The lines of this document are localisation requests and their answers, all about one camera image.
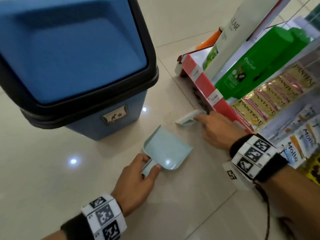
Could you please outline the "person's left forearm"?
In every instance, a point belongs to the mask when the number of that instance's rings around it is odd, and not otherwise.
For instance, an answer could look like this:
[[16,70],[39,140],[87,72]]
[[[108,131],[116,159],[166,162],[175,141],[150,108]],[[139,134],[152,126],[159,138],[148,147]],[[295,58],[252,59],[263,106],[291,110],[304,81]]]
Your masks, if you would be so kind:
[[68,240],[66,237],[66,234],[63,230],[58,230],[44,238],[42,238],[41,240]]

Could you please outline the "blue trash bin black rim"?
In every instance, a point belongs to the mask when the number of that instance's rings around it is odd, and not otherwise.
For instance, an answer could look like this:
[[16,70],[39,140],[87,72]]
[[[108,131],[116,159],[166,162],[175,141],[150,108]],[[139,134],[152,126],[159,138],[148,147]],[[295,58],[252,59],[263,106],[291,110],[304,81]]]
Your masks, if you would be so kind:
[[158,79],[138,0],[0,0],[0,87],[34,127],[98,141],[139,119]]

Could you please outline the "white marker wristband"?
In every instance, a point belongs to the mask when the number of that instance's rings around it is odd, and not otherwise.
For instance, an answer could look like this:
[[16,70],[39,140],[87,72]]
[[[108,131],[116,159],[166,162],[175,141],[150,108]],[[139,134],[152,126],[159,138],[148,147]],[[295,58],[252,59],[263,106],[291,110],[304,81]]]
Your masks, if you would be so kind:
[[103,194],[81,208],[94,240],[119,240],[127,225],[118,202]]
[[231,159],[223,169],[238,190],[250,190],[255,181],[265,182],[286,163],[279,159],[278,149],[272,144],[248,134],[236,141],[230,148]]

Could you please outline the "white price tag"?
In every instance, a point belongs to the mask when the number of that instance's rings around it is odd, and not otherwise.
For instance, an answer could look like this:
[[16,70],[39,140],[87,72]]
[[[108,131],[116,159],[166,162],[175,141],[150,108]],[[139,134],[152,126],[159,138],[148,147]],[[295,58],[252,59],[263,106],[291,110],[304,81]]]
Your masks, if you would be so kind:
[[214,107],[221,99],[223,99],[223,95],[218,89],[215,89],[208,97],[207,101],[211,107]]
[[199,76],[202,74],[203,69],[198,64],[195,65],[194,69],[190,73],[191,80],[195,83]]

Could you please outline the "person's right forearm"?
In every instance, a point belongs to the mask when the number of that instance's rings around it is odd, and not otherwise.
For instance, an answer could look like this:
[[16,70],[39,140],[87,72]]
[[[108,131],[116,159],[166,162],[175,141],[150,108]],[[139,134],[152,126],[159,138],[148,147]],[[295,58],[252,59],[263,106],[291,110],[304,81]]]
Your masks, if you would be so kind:
[[320,186],[288,165],[259,184],[306,240],[320,240]]

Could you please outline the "yellow packet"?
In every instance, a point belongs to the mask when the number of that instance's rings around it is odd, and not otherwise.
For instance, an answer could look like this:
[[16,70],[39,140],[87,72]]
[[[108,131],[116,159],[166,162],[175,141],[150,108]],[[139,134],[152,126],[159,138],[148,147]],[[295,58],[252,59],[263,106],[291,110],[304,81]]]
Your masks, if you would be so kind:
[[299,168],[298,171],[320,186],[320,151],[312,155]]

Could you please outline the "small light blue hand brush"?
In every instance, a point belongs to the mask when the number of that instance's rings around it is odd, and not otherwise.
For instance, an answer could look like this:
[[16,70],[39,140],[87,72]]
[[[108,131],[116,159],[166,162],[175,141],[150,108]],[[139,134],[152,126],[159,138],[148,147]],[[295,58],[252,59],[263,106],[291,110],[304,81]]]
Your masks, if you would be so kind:
[[195,123],[197,123],[197,120],[195,120],[194,118],[198,115],[207,115],[207,112],[205,110],[193,110],[190,113],[187,113],[186,115],[176,120],[175,124],[178,126],[194,125]]

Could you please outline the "person's left hand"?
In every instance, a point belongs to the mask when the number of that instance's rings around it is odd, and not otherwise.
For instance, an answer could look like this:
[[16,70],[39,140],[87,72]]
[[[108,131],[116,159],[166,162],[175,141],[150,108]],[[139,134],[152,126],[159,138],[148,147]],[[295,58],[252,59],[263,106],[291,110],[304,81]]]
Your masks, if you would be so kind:
[[139,153],[124,169],[115,185],[111,196],[116,199],[123,216],[126,218],[137,210],[148,198],[154,187],[144,187],[142,166],[150,157]]

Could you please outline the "row of white blue sachets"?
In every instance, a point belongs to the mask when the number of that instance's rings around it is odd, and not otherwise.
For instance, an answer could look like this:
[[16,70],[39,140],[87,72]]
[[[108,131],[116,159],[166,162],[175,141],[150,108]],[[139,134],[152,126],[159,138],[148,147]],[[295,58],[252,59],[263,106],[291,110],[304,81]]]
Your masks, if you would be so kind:
[[299,168],[320,149],[320,107],[306,104],[269,140],[280,149],[291,167]]

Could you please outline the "silver label plate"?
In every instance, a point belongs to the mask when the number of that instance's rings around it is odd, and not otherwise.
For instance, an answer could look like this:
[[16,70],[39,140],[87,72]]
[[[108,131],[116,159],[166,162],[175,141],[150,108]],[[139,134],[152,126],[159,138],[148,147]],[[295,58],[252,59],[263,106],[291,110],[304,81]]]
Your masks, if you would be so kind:
[[127,105],[123,105],[109,113],[106,113],[101,117],[101,119],[106,125],[111,125],[118,122],[120,119],[125,118],[127,115]]

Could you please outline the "orange bottle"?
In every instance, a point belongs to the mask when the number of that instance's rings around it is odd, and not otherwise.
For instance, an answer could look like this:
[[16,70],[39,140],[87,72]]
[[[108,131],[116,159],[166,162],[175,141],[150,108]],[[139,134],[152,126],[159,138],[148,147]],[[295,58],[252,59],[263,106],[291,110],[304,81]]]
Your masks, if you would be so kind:
[[205,48],[208,48],[210,46],[213,46],[218,38],[220,37],[220,35],[222,34],[223,30],[221,28],[219,28],[216,32],[214,32],[214,34],[212,36],[210,36],[206,41],[202,42],[200,45],[198,45],[195,49],[196,50],[202,50]]

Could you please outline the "red shelf edge strip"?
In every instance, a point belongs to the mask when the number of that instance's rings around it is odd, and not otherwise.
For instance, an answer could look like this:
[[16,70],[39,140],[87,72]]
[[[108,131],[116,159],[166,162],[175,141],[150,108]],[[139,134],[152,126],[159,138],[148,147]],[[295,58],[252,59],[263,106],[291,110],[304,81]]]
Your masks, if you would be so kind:
[[280,14],[280,12],[288,5],[291,0],[278,0],[275,6],[270,10],[254,32],[246,39],[246,41],[254,41],[262,32],[269,27],[270,23]]
[[[197,64],[196,61],[191,57],[190,54],[184,54],[181,58],[182,69],[186,72],[187,76],[190,78],[190,73],[194,69]],[[193,84],[200,91],[203,98],[207,101],[208,96],[216,89],[214,85],[210,82],[210,80],[205,75],[204,71]],[[209,107],[214,111],[222,114],[223,116],[230,119],[232,122],[235,122],[240,127],[244,128],[246,132],[253,133],[253,128],[245,122],[245,120],[238,115],[238,113],[226,102],[223,98],[221,99],[214,107]]]

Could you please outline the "person's right hand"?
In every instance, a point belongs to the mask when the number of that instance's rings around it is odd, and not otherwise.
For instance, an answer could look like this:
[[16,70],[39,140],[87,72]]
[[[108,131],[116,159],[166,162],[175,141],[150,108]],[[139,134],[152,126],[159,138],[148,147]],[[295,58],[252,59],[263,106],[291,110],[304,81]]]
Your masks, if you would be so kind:
[[214,110],[208,115],[199,114],[194,120],[202,124],[203,138],[211,146],[225,151],[229,151],[236,141],[247,135],[244,129]]

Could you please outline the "light blue dustpan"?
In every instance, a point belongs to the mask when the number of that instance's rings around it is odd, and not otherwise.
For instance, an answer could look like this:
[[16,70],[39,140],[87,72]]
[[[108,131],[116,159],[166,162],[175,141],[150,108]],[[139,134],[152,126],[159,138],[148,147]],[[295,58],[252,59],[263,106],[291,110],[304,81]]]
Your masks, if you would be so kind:
[[161,125],[144,142],[143,152],[150,160],[142,168],[142,175],[149,175],[155,165],[160,165],[166,170],[177,169],[193,150],[173,133]]

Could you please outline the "row of golden sachets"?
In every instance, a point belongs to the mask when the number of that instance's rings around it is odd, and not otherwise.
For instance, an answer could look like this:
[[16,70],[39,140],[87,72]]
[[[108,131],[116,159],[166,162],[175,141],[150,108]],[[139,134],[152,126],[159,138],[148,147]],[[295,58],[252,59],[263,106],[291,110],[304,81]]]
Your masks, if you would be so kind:
[[257,132],[281,110],[320,84],[320,59],[304,65],[302,61],[242,96],[231,105],[251,132]]

